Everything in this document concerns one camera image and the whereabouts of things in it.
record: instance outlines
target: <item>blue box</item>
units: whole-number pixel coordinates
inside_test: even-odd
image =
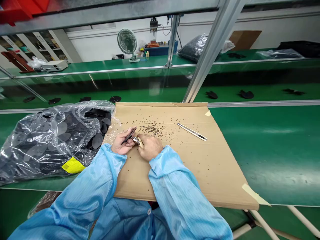
[[[146,51],[149,51],[150,57],[168,55],[168,51],[169,51],[168,44],[165,46],[163,45],[163,46],[159,46],[159,47],[155,47],[155,48],[146,48],[144,50],[143,56],[144,57],[146,56]],[[174,43],[173,54],[177,53],[177,48],[178,48],[178,40],[176,40]]]

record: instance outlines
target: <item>masking tape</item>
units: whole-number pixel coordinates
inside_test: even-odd
[[[259,204],[261,205],[268,205],[271,207],[270,203],[268,203],[266,200],[264,200],[262,197],[259,196],[255,191],[252,190],[252,188],[248,184],[243,184],[242,189],[245,190],[247,193],[250,194],[251,197],[253,197]]]

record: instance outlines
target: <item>white wall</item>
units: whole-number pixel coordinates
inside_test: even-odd
[[[178,33],[182,45],[195,36],[209,33],[217,12],[186,14],[180,20]],[[320,42],[320,7],[305,7],[242,13],[233,30],[262,30],[252,48],[278,47],[282,41],[307,40]],[[167,26],[167,18],[158,17],[159,24]],[[150,18],[116,22],[116,28],[68,32],[67,35],[81,59],[87,61],[110,60],[112,54],[121,54],[117,44],[117,32],[122,28],[133,30],[139,41],[148,43]],[[168,41],[159,28],[157,41]]]
[[[117,43],[117,34],[122,28],[128,28],[135,32],[138,43],[141,41],[144,44],[149,43],[153,38],[150,33],[150,20],[151,18],[116,22],[115,28],[68,32],[67,36],[84,62],[110,60],[112,54],[123,54]],[[157,20],[158,24],[167,26],[167,17],[158,17]],[[168,25],[169,27],[167,27],[168,30],[164,30],[165,34],[168,34],[170,31],[170,24],[171,20]],[[169,40],[170,34],[165,36],[159,28],[157,41],[168,42]],[[131,55],[125,54],[125,58],[130,57]]]

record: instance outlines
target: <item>yellow label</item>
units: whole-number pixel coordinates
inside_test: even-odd
[[[68,173],[79,173],[86,167],[84,167],[77,159],[72,157],[69,161],[62,165],[62,168]]]

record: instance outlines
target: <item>white device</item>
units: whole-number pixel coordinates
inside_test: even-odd
[[[50,61],[46,64],[41,66],[47,72],[55,72],[55,71],[62,71],[63,69],[68,67],[66,60],[59,60],[59,61]]]

